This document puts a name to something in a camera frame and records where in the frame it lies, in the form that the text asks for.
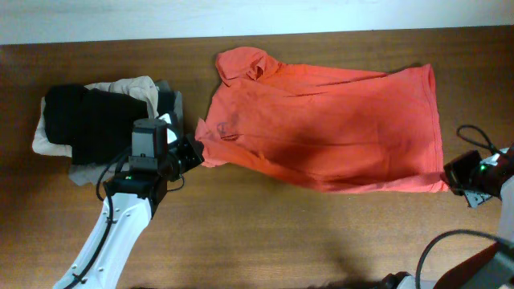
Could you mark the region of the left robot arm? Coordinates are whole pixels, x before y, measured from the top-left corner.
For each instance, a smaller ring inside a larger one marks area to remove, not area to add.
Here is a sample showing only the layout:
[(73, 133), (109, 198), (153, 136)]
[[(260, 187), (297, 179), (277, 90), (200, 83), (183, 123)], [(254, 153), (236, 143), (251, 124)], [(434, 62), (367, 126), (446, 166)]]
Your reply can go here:
[(204, 158), (203, 144), (191, 134), (168, 141), (173, 125), (160, 119), (133, 124), (132, 143), (112, 160), (114, 175), (100, 178), (105, 192), (97, 222), (75, 261), (56, 282), (57, 288), (114, 288), (137, 239), (157, 207), (186, 172)]

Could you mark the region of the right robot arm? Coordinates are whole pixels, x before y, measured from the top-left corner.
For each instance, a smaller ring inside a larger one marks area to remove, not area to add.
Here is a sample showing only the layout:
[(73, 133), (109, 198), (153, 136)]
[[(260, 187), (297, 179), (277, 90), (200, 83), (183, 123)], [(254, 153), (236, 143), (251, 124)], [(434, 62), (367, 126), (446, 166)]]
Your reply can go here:
[[(464, 196), (475, 208), (474, 197), (502, 201), (497, 233), (476, 227), (442, 232), (427, 243), (420, 254), (415, 273), (387, 275), (378, 288), (512, 288), (513, 287), (513, 148), (495, 149), (490, 157), (474, 159), (476, 151), (465, 153), (445, 166), (447, 183), (454, 193)], [(424, 280), (423, 266), (433, 248), (452, 236), (483, 238), (492, 244), (447, 272), (444, 278)]]

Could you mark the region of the red printed t-shirt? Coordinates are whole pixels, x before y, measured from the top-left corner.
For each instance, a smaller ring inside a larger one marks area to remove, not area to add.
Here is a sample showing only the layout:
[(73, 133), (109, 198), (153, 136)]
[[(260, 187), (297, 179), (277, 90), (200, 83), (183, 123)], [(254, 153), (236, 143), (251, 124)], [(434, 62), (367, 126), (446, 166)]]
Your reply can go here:
[(330, 193), (447, 189), (431, 65), (359, 71), (238, 47), (215, 66), (221, 83), (195, 132), (205, 166)]

